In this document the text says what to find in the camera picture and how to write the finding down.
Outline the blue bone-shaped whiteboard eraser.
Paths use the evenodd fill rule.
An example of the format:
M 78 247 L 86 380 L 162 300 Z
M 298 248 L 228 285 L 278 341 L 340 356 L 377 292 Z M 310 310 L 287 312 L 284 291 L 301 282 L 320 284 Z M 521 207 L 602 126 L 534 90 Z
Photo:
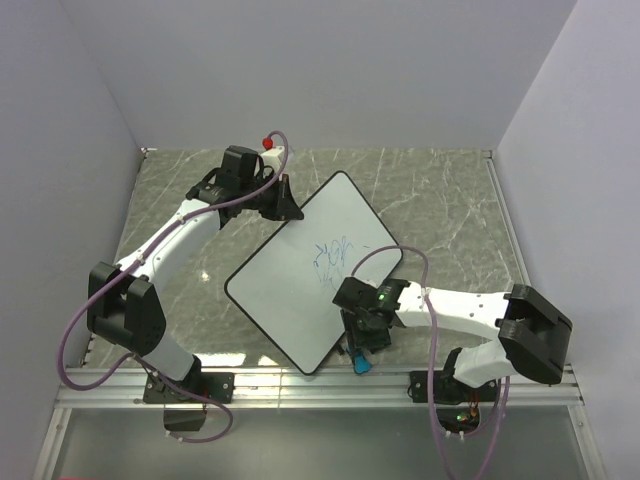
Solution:
M 368 373 L 371 369 L 370 362 L 363 356 L 357 355 L 352 358 L 353 370 L 357 375 Z

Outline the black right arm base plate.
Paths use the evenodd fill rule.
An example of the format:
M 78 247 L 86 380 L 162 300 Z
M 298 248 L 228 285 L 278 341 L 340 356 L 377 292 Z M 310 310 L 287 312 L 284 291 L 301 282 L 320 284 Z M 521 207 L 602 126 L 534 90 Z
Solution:
M 409 387 L 407 394 L 413 403 L 430 403 L 428 399 L 428 372 L 414 370 L 409 373 Z M 460 405 L 472 401 L 493 402 L 499 394 L 499 382 L 490 380 L 478 388 L 472 388 L 445 375 L 442 371 L 435 371 L 433 375 L 433 403 L 438 405 Z

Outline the white whiteboard black frame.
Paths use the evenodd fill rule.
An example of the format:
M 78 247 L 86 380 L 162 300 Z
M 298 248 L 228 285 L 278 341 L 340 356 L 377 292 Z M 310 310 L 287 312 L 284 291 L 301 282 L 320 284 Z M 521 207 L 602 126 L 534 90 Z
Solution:
M 227 279 L 229 299 L 304 375 L 342 337 L 332 300 L 344 278 L 381 283 L 399 265 L 397 241 L 351 177 L 335 172 Z

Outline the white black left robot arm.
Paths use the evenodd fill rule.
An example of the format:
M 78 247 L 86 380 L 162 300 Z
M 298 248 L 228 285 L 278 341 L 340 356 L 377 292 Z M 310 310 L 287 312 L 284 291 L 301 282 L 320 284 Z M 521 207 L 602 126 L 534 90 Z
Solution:
M 284 168 L 287 144 L 263 141 L 264 152 L 228 147 L 220 166 L 193 185 L 171 218 L 136 251 L 116 264 L 99 263 L 89 276 L 89 331 L 167 380 L 180 402 L 204 395 L 200 359 L 167 330 L 160 292 L 173 275 L 226 224 L 245 210 L 270 221 L 301 220 Z

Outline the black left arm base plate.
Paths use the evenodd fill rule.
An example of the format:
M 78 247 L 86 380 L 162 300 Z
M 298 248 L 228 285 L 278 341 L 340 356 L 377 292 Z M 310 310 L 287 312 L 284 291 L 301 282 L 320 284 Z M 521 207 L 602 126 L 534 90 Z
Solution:
M 229 404 L 233 397 L 235 375 L 231 372 L 204 372 L 195 379 L 165 381 L 149 375 L 143 394 L 145 404 L 197 403 L 194 395 Z

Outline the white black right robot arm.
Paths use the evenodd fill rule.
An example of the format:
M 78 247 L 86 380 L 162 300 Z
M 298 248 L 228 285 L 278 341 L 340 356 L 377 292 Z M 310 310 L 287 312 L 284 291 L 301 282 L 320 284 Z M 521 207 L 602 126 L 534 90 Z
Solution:
M 415 380 L 415 402 L 459 405 L 496 399 L 498 380 L 521 375 L 533 382 L 561 382 L 572 322 L 534 288 L 516 284 L 509 292 L 467 293 L 388 279 L 374 286 L 346 278 L 333 298 L 345 327 L 354 370 L 367 371 L 364 354 L 391 344 L 390 331 L 430 327 L 482 338 L 477 347 L 457 347 L 444 366 Z

